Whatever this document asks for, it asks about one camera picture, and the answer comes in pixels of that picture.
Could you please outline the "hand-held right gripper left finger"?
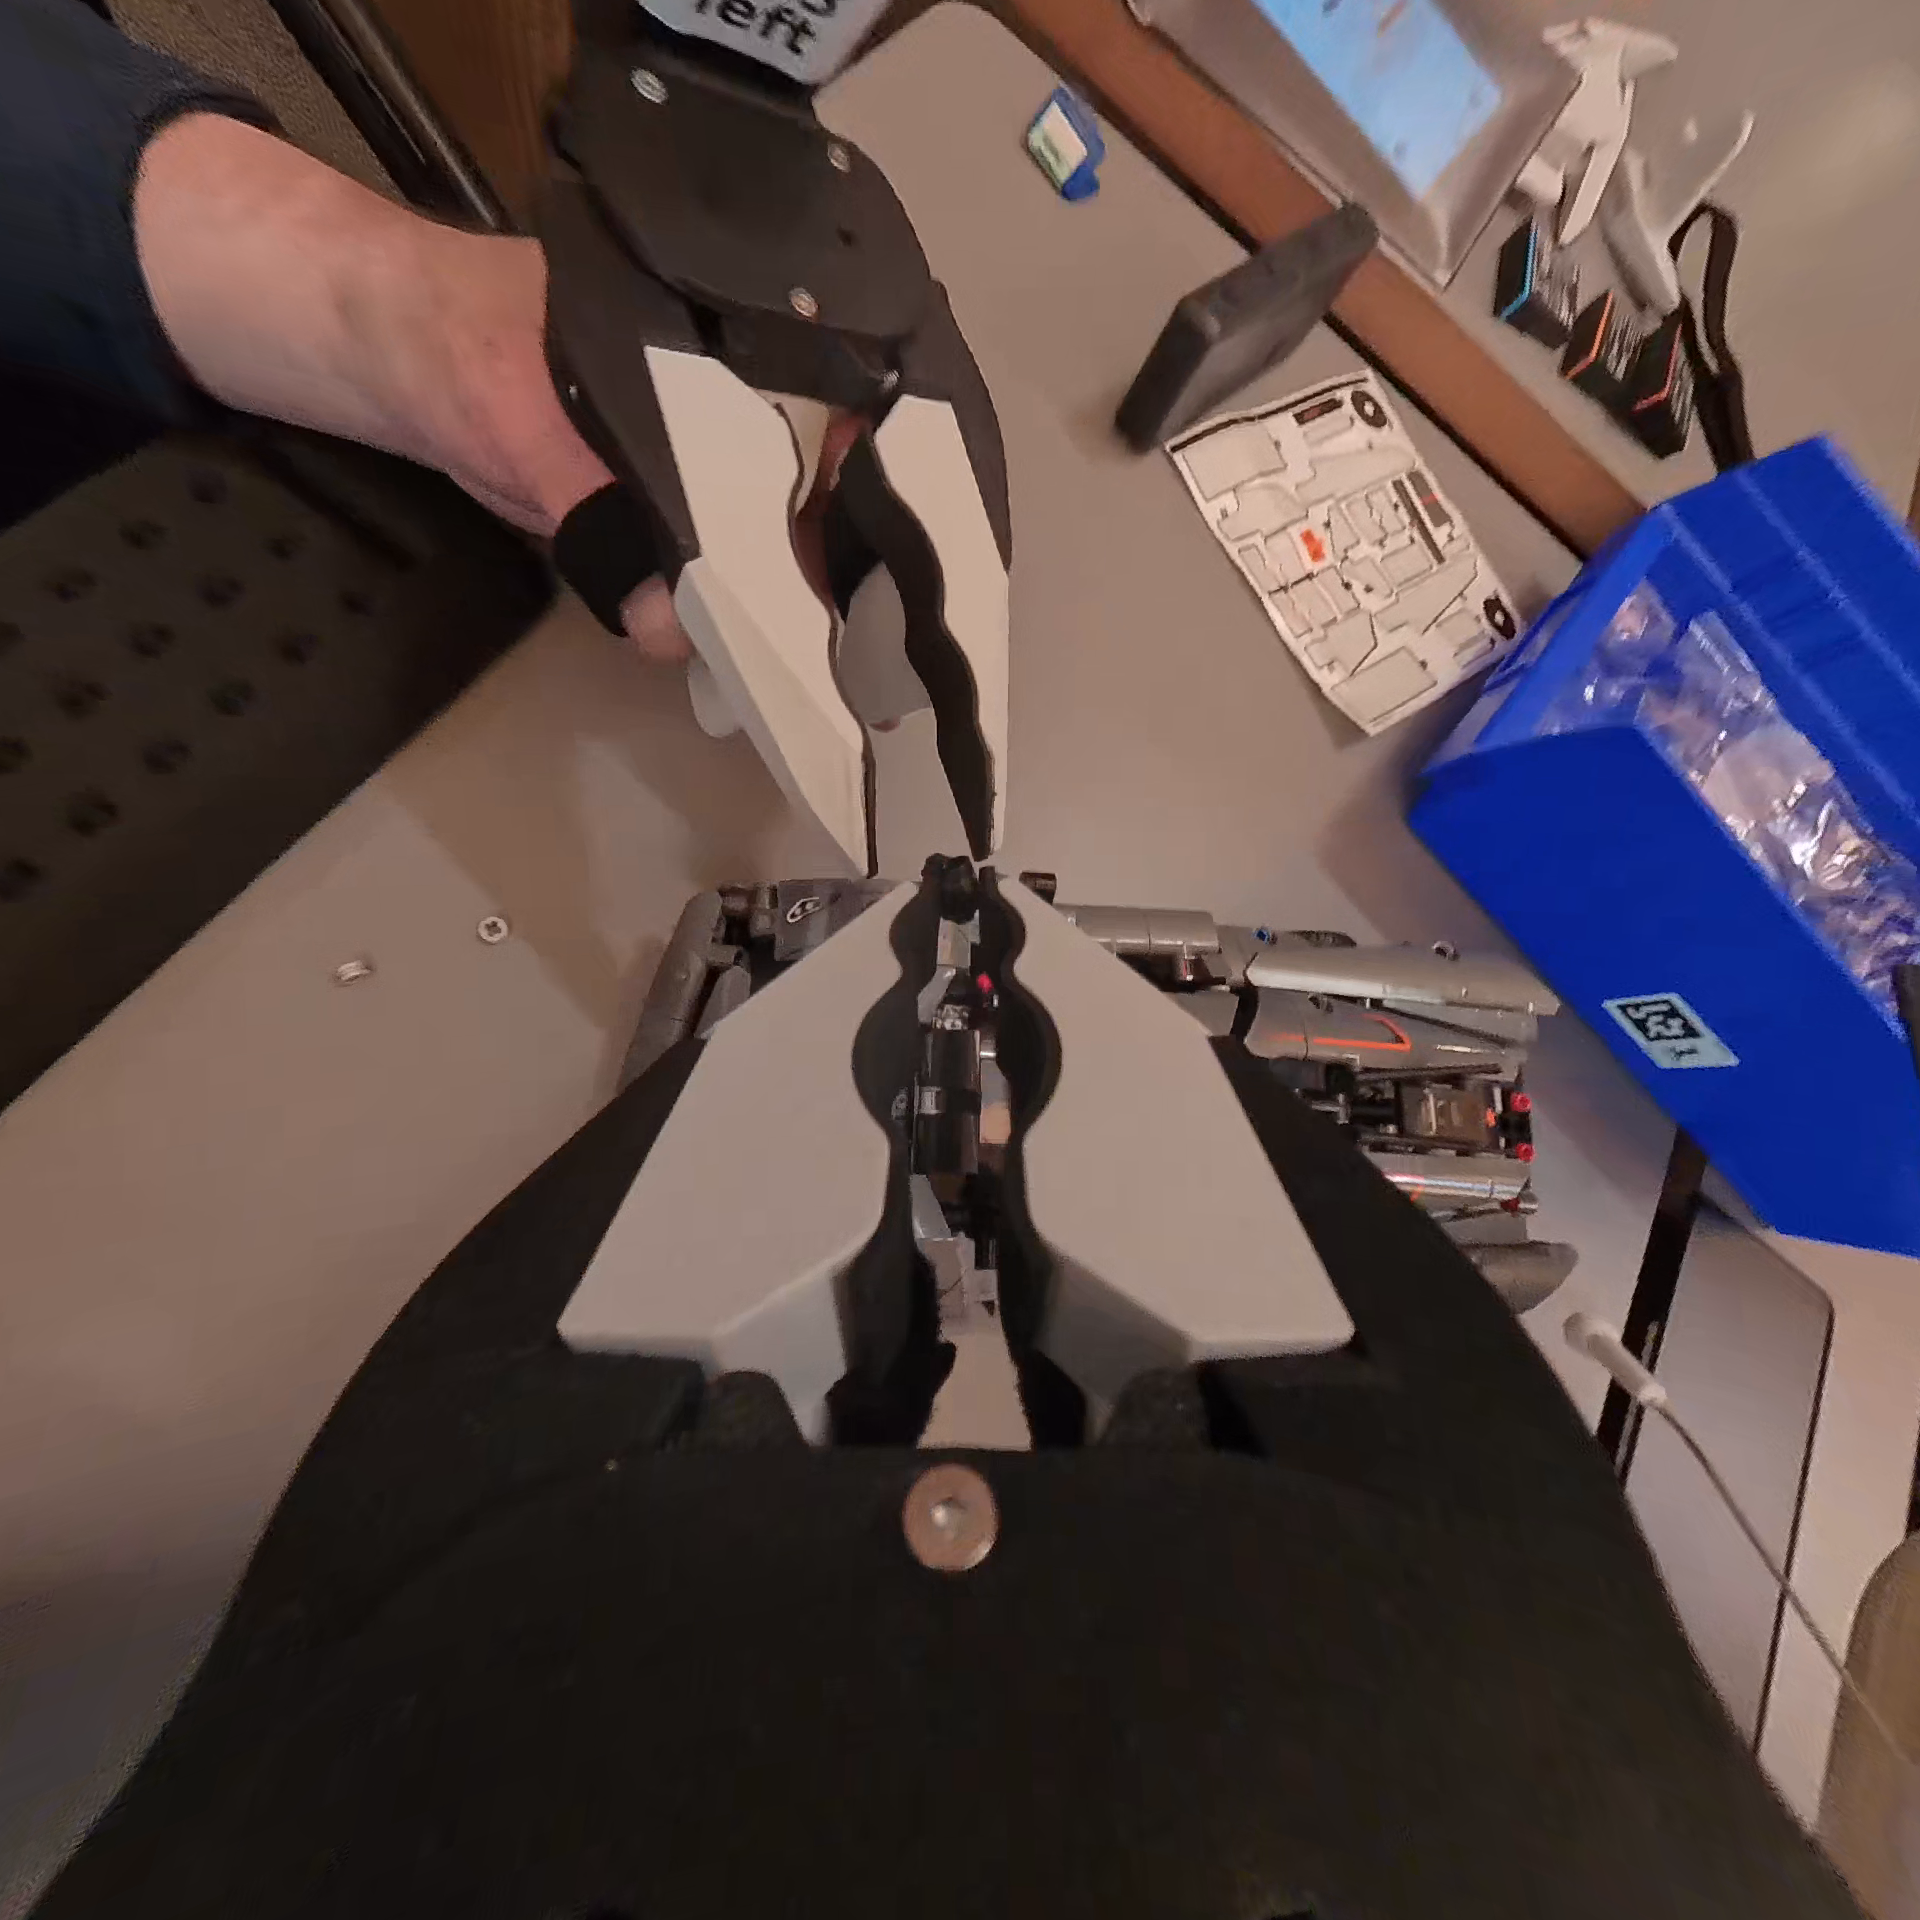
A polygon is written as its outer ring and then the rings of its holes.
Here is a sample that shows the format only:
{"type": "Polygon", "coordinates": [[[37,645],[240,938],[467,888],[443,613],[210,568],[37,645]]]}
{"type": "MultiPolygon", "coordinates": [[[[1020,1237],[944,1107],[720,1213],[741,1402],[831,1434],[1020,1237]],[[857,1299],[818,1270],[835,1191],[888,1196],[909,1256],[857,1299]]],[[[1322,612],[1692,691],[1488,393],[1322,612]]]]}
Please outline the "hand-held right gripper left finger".
{"type": "Polygon", "coordinates": [[[946,1343],[894,1107],[942,922],[942,879],[894,886],[635,1083],[678,1076],[558,1316],[569,1350],[768,1375],[818,1443],[920,1439],[946,1343]]]}

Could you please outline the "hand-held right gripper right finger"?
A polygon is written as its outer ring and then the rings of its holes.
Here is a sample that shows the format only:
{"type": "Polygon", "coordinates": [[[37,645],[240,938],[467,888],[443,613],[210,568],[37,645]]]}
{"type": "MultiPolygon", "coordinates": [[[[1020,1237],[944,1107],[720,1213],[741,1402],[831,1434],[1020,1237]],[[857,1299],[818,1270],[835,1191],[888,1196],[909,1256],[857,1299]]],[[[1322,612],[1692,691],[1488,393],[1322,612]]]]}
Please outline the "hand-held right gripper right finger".
{"type": "Polygon", "coordinates": [[[985,874],[1009,1095],[998,1318],[1038,1443],[1146,1370],[1354,1338],[1204,1028],[1026,882],[985,874]]]}

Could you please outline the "grey lego car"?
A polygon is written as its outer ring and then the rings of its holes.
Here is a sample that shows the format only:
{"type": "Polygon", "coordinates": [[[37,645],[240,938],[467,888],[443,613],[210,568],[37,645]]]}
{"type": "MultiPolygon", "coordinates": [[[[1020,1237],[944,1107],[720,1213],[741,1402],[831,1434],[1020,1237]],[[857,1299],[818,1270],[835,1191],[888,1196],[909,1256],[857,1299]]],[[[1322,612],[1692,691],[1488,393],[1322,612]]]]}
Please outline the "grey lego car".
{"type": "MultiPolygon", "coordinates": [[[[620,1090],[786,971],[748,947],[759,886],[687,902],[640,1006],[620,1090]]],[[[1529,1230],[1537,1196],[1524,1058],[1559,999],[1524,965],[1459,957],[1451,944],[1354,944],[1342,932],[1225,925],[1159,905],[1068,902],[1059,915],[1330,1118],[1442,1225],[1509,1309],[1529,1314],[1568,1280],[1573,1246],[1529,1230]]],[[[998,1314],[1009,1095],[996,1015],[979,922],[946,922],[920,991],[913,1090],[894,1107],[897,1127],[912,1127],[913,1225],[946,1332],[998,1314]]]]}

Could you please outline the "dark grey lego fender piece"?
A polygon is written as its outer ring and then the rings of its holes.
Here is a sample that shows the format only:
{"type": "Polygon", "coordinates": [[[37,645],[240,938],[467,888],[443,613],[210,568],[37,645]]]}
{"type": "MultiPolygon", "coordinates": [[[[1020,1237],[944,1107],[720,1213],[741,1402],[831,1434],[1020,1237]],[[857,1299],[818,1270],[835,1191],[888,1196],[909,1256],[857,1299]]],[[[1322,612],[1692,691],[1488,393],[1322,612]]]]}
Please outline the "dark grey lego fender piece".
{"type": "Polygon", "coordinates": [[[881,879],[780,879],[756,888],[748,947],[789,965],[891,896],[881,879]]]}

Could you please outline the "person's left forearm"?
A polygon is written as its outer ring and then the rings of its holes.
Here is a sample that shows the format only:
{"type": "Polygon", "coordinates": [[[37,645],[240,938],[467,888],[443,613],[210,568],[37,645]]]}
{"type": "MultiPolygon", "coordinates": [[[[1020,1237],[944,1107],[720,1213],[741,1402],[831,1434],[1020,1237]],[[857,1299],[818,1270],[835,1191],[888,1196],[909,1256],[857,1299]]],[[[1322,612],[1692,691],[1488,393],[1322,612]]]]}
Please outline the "person's left forearm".
{"type": "Polygon", "coordinates": [[[279,133],[244,89],[125,35],[84,4],[4,4],[4,397],[201,423],[134,240],[147,146],[212,115],[279,133]]]}

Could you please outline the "lego sticker sheet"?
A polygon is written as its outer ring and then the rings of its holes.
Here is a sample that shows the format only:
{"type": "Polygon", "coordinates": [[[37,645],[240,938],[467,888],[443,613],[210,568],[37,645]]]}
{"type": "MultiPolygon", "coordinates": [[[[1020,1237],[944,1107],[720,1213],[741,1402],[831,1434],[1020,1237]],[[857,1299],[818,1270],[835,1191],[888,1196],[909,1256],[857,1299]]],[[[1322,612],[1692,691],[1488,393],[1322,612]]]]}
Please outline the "lego sticker sheet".
{"type": "Polygon", "coordinates": [[[1374,374],[1216,415],[1167,453],[1288,654],[1367,738],[1514,651],[1514,601],[1374,374]]]}

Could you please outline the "person's left hand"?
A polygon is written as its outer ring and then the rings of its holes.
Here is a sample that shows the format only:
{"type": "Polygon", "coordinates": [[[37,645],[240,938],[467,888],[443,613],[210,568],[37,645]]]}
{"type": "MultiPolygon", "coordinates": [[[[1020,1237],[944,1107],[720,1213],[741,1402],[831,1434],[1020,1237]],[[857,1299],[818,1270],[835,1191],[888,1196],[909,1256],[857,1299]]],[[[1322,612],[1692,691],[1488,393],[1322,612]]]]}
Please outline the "person's left hand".
{"type": "Polygon", "coordinates": [[[610,468],[550,370],[550,258],[450,227],[280,138],[216,122],[203,244],[158,298],[195,383],[266,417],[403,453],[517,529],[558,539],[610,468]]]}

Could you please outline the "wooden pillar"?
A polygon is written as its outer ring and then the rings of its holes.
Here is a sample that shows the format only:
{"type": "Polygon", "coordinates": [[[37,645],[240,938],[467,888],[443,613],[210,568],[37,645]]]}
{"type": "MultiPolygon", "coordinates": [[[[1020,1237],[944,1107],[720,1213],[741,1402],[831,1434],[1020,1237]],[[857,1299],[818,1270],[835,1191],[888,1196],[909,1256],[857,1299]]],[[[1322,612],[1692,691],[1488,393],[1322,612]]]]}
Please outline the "wooden pillar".
{"type": "Polygon", "coordinates": [[[372,4],[413,79],[517,225],[534,219],[544,119],[569,75],[569,4],[372,4]]]}

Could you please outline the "small blue object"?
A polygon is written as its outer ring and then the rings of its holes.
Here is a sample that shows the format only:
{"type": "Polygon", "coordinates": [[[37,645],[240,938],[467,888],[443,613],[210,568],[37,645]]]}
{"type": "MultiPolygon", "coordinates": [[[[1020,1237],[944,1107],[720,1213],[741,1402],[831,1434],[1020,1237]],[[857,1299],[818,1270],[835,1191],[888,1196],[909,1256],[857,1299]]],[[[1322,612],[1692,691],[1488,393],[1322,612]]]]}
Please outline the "small blue object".
{"type": "Polygon", "coordinates": [[[1032,162],[1066,202],[1091,202],[1100,185],[1106,141],[1097,115],[1068,86],[1056,86],[1021,138],[1032,162]]]}

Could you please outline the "black rectangular case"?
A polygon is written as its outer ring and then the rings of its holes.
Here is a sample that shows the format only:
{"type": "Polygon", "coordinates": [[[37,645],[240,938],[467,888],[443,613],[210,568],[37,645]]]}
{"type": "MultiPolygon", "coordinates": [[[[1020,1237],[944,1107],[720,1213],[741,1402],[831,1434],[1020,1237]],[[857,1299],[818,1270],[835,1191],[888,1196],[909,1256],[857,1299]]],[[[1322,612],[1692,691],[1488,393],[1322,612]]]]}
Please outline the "black rectangular case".
{"type": "Polygon", "coordinates": [[[1190,292],[1116,406],[1120,440],[1157,449],[1291,360],[1374,252],[1379,222],[1342,202],[1190,292]]]}

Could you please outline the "blue storage bin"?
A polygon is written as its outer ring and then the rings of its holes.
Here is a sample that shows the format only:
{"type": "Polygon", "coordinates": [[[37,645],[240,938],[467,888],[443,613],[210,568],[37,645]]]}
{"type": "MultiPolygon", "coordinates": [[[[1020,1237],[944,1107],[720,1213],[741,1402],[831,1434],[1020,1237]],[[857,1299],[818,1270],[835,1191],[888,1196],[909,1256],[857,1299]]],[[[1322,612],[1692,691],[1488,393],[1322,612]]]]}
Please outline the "blue storage bin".
{"type": "Polygon", "coordinates": [[[1917,1256],[1917,1058],[1627,727],[1544,733],[1612,612],[1716,612],[1917,865],[1917,541],[1828,437],[1649,510],[1428,760],[1422,841],[1772,1230],[1917,1256]]]}

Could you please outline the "black perforated chair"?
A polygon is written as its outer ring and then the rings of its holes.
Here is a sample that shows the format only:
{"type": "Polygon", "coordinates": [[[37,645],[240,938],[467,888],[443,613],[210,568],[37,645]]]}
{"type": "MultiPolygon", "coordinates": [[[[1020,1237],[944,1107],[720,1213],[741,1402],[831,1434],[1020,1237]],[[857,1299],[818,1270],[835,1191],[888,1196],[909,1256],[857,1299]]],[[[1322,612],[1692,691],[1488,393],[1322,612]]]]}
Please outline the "black perforated chair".
{"type": "Polygon", "coordinates": [[[168,437],[4,533],[4,1099],[554,601],[453,483],[168,437]]]}

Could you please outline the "black battery blue end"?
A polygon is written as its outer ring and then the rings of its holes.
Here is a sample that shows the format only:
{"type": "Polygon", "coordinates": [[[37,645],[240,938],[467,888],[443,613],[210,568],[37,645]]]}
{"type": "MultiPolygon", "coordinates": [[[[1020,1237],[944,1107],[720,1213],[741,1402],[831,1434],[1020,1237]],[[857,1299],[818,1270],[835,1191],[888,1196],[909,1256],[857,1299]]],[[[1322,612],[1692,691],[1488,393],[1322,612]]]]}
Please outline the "black battery blue end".
{"type": "Polygon", "coordinates": [[[1580,309],[1576,265],[1556,244],[1550,227],[1529,215],[1495,258],[1494,312],[1524,339],[1560,351],[1580,309]]]}

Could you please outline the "white plastic holder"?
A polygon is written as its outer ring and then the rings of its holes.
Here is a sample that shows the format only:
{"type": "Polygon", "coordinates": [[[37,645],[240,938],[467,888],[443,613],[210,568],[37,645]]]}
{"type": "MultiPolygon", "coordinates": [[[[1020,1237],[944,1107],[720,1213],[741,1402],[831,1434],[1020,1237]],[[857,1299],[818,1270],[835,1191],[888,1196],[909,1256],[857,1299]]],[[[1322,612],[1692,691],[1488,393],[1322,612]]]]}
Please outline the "white plastic holder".
{"type": "Polygon", "coordinates": [[[1755,122],[1749,109],[1707,123],[1688,122],[1678,141],[1654,157],[1636,141],[1624,144],[1597,222],[1627,294],[1645,316],[1664,321],[1678,309],[1675,236],[1743,153],[1755,122]]]}

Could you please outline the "white plastic part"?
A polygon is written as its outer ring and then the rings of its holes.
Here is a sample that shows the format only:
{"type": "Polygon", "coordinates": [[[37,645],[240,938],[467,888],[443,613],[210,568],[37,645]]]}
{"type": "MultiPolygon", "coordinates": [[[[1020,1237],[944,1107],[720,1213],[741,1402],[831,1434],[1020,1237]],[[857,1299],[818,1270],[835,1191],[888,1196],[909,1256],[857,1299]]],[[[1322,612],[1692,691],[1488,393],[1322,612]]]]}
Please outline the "white plastic part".
{"type": "Polygon", "coordinates": [[[1601,208],[1620,166],[1636,83],[1678,59],[1678,41],[1617,21],[1568,21],[1543,28],[1543,41],[1573,73],[1573,92],[1523,162],[1514,196],[1556,227],[1556,249],[1573,244],[1601,208]]]}

